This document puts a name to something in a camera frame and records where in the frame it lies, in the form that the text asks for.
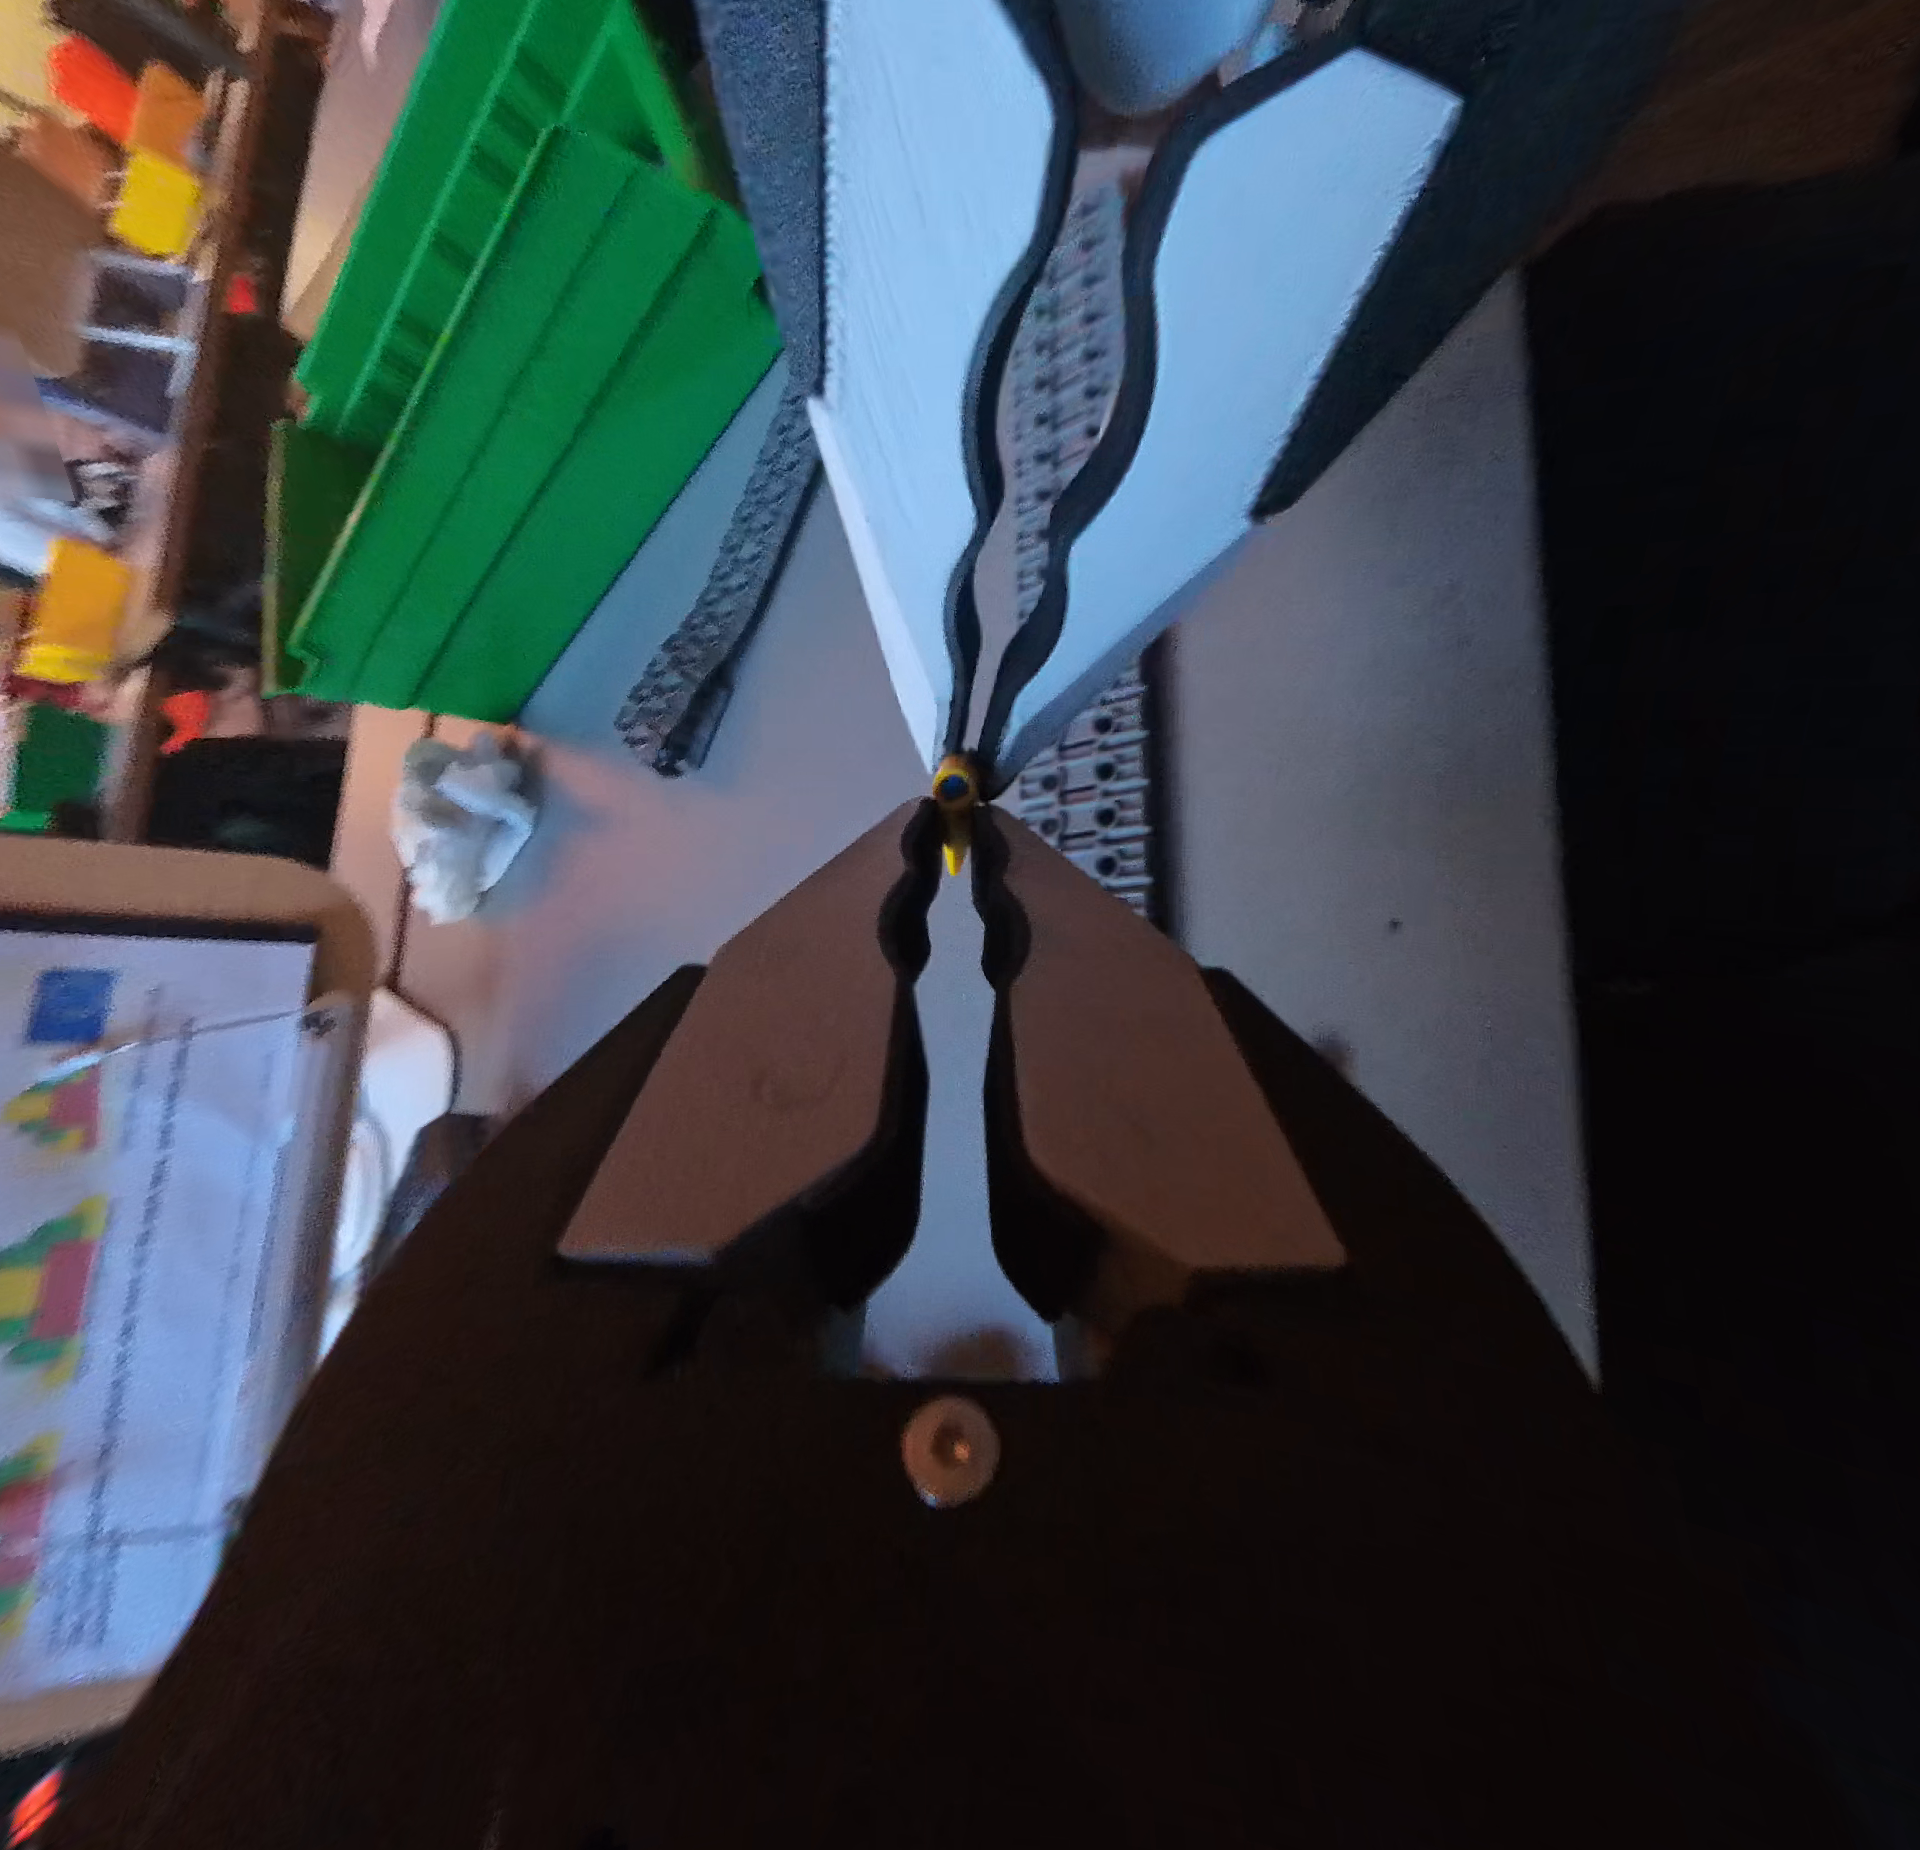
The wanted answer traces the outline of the yellow storage box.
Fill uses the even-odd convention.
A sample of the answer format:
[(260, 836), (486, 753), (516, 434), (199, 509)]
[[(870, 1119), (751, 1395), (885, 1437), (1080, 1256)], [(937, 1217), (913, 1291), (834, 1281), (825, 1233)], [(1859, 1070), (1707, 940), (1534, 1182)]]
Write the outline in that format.
[(202, 179), (172, 157), (130, 148), (107, 228), (131, 254), (172, 260), (196, 239), (202, 217)]
[(16, 674), (42, 685), (88, 685), (107, 674), (139, 573), (118, 554), (71, 537), (49, 545)]

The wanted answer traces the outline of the printed instruction sheet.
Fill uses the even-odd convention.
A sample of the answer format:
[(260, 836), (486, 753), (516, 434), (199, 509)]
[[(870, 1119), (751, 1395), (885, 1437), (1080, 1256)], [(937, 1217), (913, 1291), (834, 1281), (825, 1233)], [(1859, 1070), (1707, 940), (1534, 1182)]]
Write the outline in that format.
[(315, 953), (299, 925), (4, 921), (4, 1702), (151, 1673), (214, 1580)]

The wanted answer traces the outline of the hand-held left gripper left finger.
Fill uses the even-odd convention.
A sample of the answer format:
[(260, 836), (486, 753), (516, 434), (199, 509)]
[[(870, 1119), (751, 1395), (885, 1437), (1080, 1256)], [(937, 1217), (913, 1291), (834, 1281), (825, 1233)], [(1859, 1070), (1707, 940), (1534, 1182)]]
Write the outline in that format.
[(923, 801), (727, 940), (559, 1257), (868, 1300), (923, 1196)]

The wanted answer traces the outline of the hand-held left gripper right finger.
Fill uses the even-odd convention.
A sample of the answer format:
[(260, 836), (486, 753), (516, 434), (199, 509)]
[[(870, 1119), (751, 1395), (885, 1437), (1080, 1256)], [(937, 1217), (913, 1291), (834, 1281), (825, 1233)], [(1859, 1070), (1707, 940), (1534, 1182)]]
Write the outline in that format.
[(974, 901), (988, 1223), (1032, 1313), (1131, 1320), (1197, 1281), (1346, 1266), (1186, 951), (999, 811), (974, 824)]

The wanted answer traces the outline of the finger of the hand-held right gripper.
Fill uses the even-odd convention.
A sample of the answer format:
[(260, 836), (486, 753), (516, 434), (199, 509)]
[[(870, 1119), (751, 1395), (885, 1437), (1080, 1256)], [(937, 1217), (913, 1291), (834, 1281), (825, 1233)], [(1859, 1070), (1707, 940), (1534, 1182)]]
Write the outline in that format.
[(818, 390), (808, 417), (913, 749), (964, 735), (994, 395), (1059, 230), (1070, 73), (1042, 0), (821, 0)]
[(1370, 45), (1296, 45), (1155, 142), (1121, 230), (1117, 395), (994, 664), (986, 773), (1053, 742), (1253, 530), (1461, 108)]

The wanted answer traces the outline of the dark grey brick block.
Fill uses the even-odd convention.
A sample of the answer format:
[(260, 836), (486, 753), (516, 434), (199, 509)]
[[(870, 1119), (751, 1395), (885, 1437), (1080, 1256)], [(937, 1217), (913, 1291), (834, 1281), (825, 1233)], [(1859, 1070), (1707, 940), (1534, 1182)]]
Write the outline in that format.
[(399, 1168), (377, 1236), (378, 1261), (419, 1228), (439, 1197), (472, 1168), (492, 1138), (496, 1120), (481, 1112), (448, 1109), (428, 1120)]

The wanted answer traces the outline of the green plastic bin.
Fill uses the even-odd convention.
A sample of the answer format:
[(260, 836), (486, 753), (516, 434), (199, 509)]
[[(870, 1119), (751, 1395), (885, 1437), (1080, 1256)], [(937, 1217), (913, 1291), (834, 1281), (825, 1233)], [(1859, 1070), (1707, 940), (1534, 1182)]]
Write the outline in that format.
[(716, 132), (634, 0), (443, 0), (294, 372), (309, 428), (382, 447), (557, 127), (717, 186)]
[(399, 407), (276, 424), (262, 685), (513, 722), (778, 353), (734, 206), (546, 130)]

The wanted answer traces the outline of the grey perforated strip left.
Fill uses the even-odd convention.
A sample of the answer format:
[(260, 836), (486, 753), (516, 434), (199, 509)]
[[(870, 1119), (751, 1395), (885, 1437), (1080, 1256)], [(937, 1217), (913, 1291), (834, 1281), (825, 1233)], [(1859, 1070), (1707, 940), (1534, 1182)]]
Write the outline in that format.
[(705, 763), (818, 478), (805, 391), (786, 380), (702, 587), (615, 718), (628, 751), (659, 777), (677, 779)]

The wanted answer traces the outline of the person's right forearm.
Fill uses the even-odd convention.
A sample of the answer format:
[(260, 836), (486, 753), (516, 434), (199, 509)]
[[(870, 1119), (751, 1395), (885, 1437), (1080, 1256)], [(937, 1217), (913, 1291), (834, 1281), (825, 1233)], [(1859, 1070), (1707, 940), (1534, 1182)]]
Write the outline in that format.
[(1916, 110), (1917, 0), (1691, 0), (1545, 239), (1603, 206), (1890, 161)]

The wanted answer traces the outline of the crumpled white tissue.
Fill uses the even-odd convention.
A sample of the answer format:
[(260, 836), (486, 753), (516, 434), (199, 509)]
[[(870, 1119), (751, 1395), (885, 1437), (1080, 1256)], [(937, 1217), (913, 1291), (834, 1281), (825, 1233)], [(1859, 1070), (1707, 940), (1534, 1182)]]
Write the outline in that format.
[(390, 835), (412, 908), (432, 925), (473, 915), (534, 829), (524, 761), (492, 731), (417, 738), (400, 757)]

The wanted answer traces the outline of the wooden shelf rack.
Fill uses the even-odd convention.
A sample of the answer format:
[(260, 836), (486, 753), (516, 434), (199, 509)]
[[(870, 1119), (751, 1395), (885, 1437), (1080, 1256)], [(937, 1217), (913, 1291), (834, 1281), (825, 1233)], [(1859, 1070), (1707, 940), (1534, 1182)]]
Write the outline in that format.
[[(140, 63), (204, 88), (184, 168), (192, 246), (107, 228), (128, 152), (64, 110), (4, 120), (4, 829), (81, 804), (140, 836), (159, 768), (211, 734), (263, 734), (262, 589), (276, 422), (299, 342), (282, 324), (294, 206), (332, 17), (302, 0), (148, 0)], [(88, 685), (16, 674), (49, 545), (139, 573), (115, 662)]]

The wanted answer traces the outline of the orange storage box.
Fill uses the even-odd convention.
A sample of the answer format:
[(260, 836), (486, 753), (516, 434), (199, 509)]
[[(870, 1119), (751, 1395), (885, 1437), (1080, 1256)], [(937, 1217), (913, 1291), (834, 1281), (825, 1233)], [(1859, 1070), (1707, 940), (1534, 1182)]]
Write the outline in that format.
[(66, 36), (52, 44), (44, 69), (54, 102), (123, 152), (190, 159), (204, 119), (204, 88), (165, 61), (148, 61), (131, 77), (97, 44)]

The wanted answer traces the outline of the white stand base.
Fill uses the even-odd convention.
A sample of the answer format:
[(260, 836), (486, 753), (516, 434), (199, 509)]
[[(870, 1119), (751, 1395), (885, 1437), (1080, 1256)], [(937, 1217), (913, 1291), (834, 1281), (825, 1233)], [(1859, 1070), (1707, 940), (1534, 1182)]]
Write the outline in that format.
[(397, 1227), (397, 1196), (419, 1136), (458, 1092), (458, 1043), (391, 988), (369, 997), (339, 1187), (330, 1289), (357, 1291)]

